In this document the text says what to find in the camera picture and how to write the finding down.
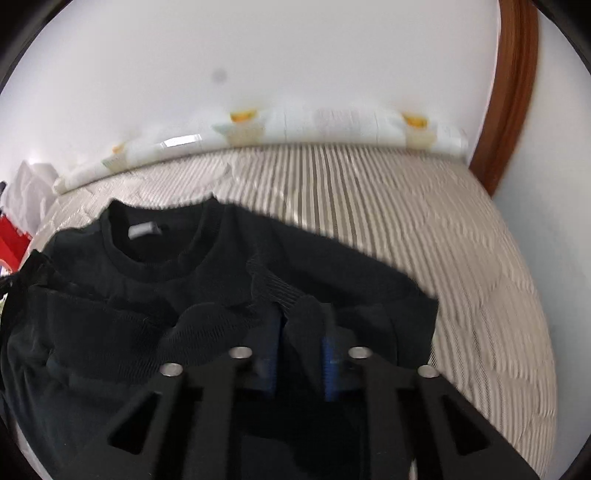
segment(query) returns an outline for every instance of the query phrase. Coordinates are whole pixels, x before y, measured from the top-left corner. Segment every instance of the crew neck collar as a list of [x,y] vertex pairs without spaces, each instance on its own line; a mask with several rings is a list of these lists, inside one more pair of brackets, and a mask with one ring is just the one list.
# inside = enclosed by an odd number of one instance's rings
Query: crew neck collar
[[[214,197],[202,203],[168,209],[133,207],[113,200],[100,215],[100,229],[106,253],[121,273],[143,282],[182,277],[195,270],[213,248],[224,209],[224,205]],[[166,220],[175,216],[192,218],[196,223],[193,238],[178,255],[162,262],[142,262],[131,258],[118,248],[117,244],[125,245],[129,242],[130,219],[134,219],[134,223],[158,222],[159,219]]]

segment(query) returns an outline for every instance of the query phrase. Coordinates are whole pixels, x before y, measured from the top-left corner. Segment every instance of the black sweater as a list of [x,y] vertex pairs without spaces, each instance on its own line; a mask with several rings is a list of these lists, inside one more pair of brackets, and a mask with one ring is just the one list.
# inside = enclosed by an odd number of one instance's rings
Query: black sweater
[[[146,222],[157,233],[130,240],[129,227]],[[89,226],[55,234],[43,253],[9,293],[0,367],[10,411],[50,474],[162,363],[199,365],[240,345],[268,304],[309,314],[311,301],[330,303],[342,325],[402,367],[430,353],[437,302],[406,275],[213,198],[166,210],[115,200]],[[366,323],[367,312],[378,322]],[[325,414],[323,430],[346,437],[340,414]],[[247,442],[249,457],[276,433]],[[277,458],[285,471],[289,455]]]

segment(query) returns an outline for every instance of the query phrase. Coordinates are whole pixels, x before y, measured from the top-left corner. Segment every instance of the red bag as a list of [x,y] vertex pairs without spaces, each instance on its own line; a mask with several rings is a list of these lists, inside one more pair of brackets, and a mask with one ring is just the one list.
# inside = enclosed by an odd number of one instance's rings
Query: red bag
[[28,233],[22,233],[8,220],[0,216],[0,265],[10,272],[16,272],[31,243]]

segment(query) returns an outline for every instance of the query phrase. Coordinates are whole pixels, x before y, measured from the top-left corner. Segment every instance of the mattress cover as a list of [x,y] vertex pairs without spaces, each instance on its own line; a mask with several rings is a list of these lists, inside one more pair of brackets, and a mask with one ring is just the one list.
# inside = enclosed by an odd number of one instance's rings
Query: mattress cover
[[465,165],[344,145],[195,155],[59,197],[30,248],[91,222],[113,198],[159,208],[211,194],[333,237],[415,278],[440,302],[430,363],[543,475],[557,402],[547,324],[514,240]]

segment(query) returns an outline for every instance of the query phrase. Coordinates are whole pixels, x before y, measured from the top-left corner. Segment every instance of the black clothing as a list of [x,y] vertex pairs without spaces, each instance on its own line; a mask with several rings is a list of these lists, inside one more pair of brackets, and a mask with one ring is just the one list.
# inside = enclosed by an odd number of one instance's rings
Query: black clothing
[[[146,222],[157,228],[130,240],[130,226]],[[391,267],[213,198],[165,210],[114,200],[21,269],[0,327],[3,395],[54,475],[161,364],[207,363],[242,345],[277,306],[278,401],[237,407],[241,475],[355,478],[344,472],[359,463],[362,408],[319,396],[320,303],[392,362],[427,362],[437,302]]]

